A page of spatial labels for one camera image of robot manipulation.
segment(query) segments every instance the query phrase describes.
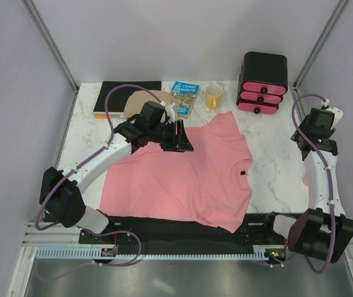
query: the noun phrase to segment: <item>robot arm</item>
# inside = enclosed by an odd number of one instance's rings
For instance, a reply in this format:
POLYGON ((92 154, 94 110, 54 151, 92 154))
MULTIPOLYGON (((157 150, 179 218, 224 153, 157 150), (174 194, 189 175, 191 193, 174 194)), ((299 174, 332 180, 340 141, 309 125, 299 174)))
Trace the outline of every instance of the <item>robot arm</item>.
POLYGON ((175 114, 170 106, 152 101, 145 103, 139 114, 115 128, 115 135, 110 144, 106 142, 94 150, 93 158, 91 152, 62 170, 48 168, 43 175, 40 203, 42 204, 55 185, 67 176, 46 203, 45 210, 67 228, 76 225, 94 233, 101 233, 109 223, 108 218, 98 210, 86 206, 82 193, 109 167, 148 142, 159 143, 164 151, 193 151, 183 121, 174 119, 175 114))
POLYGON ((308 210, 297 220, 276 213, 272 213, 268 218, 270 222, 273 222, 273 231, 288 240, 288 248, 292 252, 326 260, 331 233, 328 230, 321 230, 321 227, 330 228, 330 203, 332 203, 336 221, 336 235, 330 263, 338 261, 353 237, 353 220, 345 216, 336 182, 338 148, 336 142, 329 139, 341 116, 342 112, 337 108, 312 108, 310 114, 302 121, 299 126, 300 130, 320 150, 328 163, 328 168, 324 167, 318 152, 314 151, 298 132, 295 132, 291 139, 298 144, 306 168, 305 180, 308 181, 309 193, 308 210), (329 200, 329 183, 326 172, 328 169, 333 184, 332 202, 329 200))

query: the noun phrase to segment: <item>book cover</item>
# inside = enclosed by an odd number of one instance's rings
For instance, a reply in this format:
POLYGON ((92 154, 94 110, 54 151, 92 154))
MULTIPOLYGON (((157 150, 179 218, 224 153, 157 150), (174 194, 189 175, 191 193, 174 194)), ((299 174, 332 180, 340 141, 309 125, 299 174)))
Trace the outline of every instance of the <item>book cover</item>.
MULTIPOLYGON (((109 91, 119 85, 133 84, 140 87, 144 87, 147 90, 161 90, 161 81, 147 81, 147 82, 102 82, 101 91, 98 95, 97 102, 94 106, 94 117, 95 118, 106 118, 105 115, 105 99, 109 91)), ((108 100, 108 111, 113 117, 123 117, 124 108, 126 106, 128 98, 135 92, 139 91, 138 88, 120 88, 112 93, 108 100)))
POLYGON ((193 104, 196 101, 200 86, 186 84, 184 82, 175 82, 171 90, 171 95, 179 104, 180 109, 178 115, 182 118, 187 118, 193 109, 193 104))

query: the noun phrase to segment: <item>purple tube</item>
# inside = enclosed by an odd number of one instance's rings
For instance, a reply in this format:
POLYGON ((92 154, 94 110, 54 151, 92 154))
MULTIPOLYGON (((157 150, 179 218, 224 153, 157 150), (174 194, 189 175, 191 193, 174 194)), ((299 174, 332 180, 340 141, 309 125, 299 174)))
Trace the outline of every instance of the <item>purple tube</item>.
MULTIPOLYGON (((321 153, 321 151, 316 147, 316 145, 302 132, 302 130, 300 130, 299 125, 297 124, 297 121, 295 119, 295 109, 296 109, 297 103, 306 97, 316 97, 316 98, 321 99, 324 102, 326 101, 326 99, 324 97, 317 95, 317 94, 306 94, 304 96, 297 98, 297 100, 292 105, 292 122, 294 122, 294 126, 295 126, 296 130, 298 131, 298 133, 303 137, 304 140, 307 141, 307 143, 313 148, 313 150, 318 154, 318 156, 320 156, 320 159, 323 162, 324 167, 326 168, 326 175, 328 177, 329 201, 332 201, 333 200, 333 183, 332 183, 331 170, 328 168, 328 162, 326 161, 326 159, 325 159, 324 155, 321 153)), ((326 256, 324 266, 320 270, 317 270, 316 268, 314 268, 310 259, 306 256, 307 263, 309 264, 310 268, 316 274, 323 274, 329 268, 329 265, 331 264, 332 255, 333 255, 333 249, 335 246, 336 219, 335 219, 334 205, 329 204, 329 209, 331 212, 331 241, 329 242, 328 255, 326 256)))

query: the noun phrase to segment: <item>metal frame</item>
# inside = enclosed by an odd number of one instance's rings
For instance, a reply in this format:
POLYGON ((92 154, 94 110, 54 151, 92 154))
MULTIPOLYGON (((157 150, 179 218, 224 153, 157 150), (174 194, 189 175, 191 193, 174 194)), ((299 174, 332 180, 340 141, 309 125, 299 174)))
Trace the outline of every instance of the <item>metal frame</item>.
POLYGON ((71 88, 75 91, 76 94, 79 90, 79 87, 76 81, 74 80, 73 75, 68 68, 68 65, 66 65, 62 54, 59 52, 59 49, 56 43, 54 42, 54 39, 51 36, 49 30, 47 29, 47 26, 45 25, 36 5, 32 2, 32 0, 21 0, 21 2, 26 8, 29 15, 31 16, 31 19, 33 20, 36 28, 39 30, 39 33, 45 41, 48 49, 50 50, 50 53, 53 55, 54 60, 60 66, 66 80, 68 81, 71 88))
MULTIPOLYGON (((54 59, 62 69, 63 74, 68 80, 70 86, 75 91, 74 103, 72 105, 70 117, 68 119, 68 124, 66 126, 66 130, 64 133, 63 143, 61 145, 61 149, 59 153, 59 156, 60 156, 64 141, 65 141, 66 132, 68 131, 74 105, 76 103, 76 97, 77 97, 79 88, 34 3, 32 2, 32 0, 21 0, 21 1, 25 6, 25 8, 27 9, 28 13, 30 14, 34 24, 38 28, 48 48, 50 49, 54 59)), ((292 94, 292 98, 294 100, 296 100, 299 97, 299 86, 302 84, 302 81, 304 80, 308 70, 310 69, 318 53, 322 49, 324 43, 328 39, 329 34, 331 33, 332 29, 336 25, 336 22, 339 20, 341 14, 347 7, 347 4, 349 3, 349 1, 350 0, 339 0, 330 18, 328 19, 321 35, 319 36, 317 42, 315 43, 309 57, 305 61, 305 64, 302 67, 302 70, 300 71, 297 77, 297 80, 293 84, 290 84, 290 91, 292 94)), ((298 114, 299 120, 302 120, 306 115, 306 112, 301 103, 297 105, 297 114, 298 114)), ((86 247, 92 248, 91 245, 79 244, 79 234, 80 234, 80 230, 77 227, 64 228, 61 225, 55 226, 50 230, 39 232, 35 229, 35 226, 33 223, 29 223, 27 227, 27 231, 25 232, 25 237, 22 243, 19 258, 14 269, 11 284, 9 286, 9 291, 7 292, 7 297, 29 296, 30 292, 28 287, 28 281, 29 281, 31 271, 33 269, 33 261, 35 259, 37 248, 49 247, 49 246, 61 247, 61 248, 70 247, 72 249, 86 248, 86 247)), ((258 246, 257 248, 281 248, 281 246, 258 246)), ((347 257, 347 263, 350 268, 350 272, 353 279, 353 240, 351 241, 350 245, 347 247, 345 251, 345 255, 347 257)))
POLYGON ((317 58, 318 53, 321 51, 323 45, 327 41, 329 34, 331 33, 332 29, 336 25, 336 22, 340 19, 340 16, 346 9, 348 3, 350 0, 339 0, 338 4, 332 11, 331 16, 329 17, 323 31, 320 34, 320 37, 318 37, 311 53, 309 54, 305 64, 302 67, 302 70, 299 72, 299 75, 294 82, 295 87, 299 87, 302 84, 303 79, 305 78, 308 70, 312 66, 314 60, 317 58))
MULTIPOLYGON (((41 226, 48 225, 49 223, 41 223, 41 226)), ((37 231, 34 223, 29 223, 27 231, 25 232, 24 240, 20 250, 19 258, 14 269, 12 281, 7 292, 7 297, 20 297, 29 296, 28 281, 33 270, 33 262, 38 250, 45 249, 46 247, 59 247, 61 249, 70 249, 71 251, 87 250, 93 248, 112 248, 112 245, 91 245, 79 244, 80 229, 78 227, 65 228, 57 225, 49 230, 37 231)), ((282 249, 283 246, 255 246, 257 251, 262 249, 282 249)), ((345 250, 347 263, 353 279, 353 238, 345 250)), ((156 260, 157 258, 148 257, 148 260, 156 260)), ((198 257, 193 260, 206 259, 205 257, 198 257)), ((213 258, 214 260, 222 260, 222 258, 213 258)))

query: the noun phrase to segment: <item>white marble surface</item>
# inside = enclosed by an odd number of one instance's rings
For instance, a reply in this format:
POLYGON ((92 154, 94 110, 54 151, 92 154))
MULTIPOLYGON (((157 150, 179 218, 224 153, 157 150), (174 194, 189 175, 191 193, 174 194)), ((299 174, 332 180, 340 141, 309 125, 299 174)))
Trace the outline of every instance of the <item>white marble surface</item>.
MULTIPOLYGON (((163 82, 163 90, 169 92, 173 83, 163 82)), ((247 212, 305 211, 308 204, 308 188, 302 182, 305 168, 296 143, 290 140, 295 131, 290 118, 290 93, 284 95, 276 114, 254 114, 237 108, 237 81, 189 83, 200 85, 200 91, 190 118, 184 120, 185 127, 203 126, 217 113, 232 111, 240 132, 246 137, 253 157, 248 171, 252 197, 247 212), (221 84, 225 91, 216 110, 206 108, 204 100, 204 90, 212 83, 221 84)), ((95 119, 92 113, 101 85, 81 85, 59 163, 60 169, 89 153, 110 134, 108 121, 95 119)), ((113 125, 117 126, 122 121, 114 119, 113 125)), ((85 203, 93 208, 99 207, 105 175, 96 179, 83 194, 85 203)))

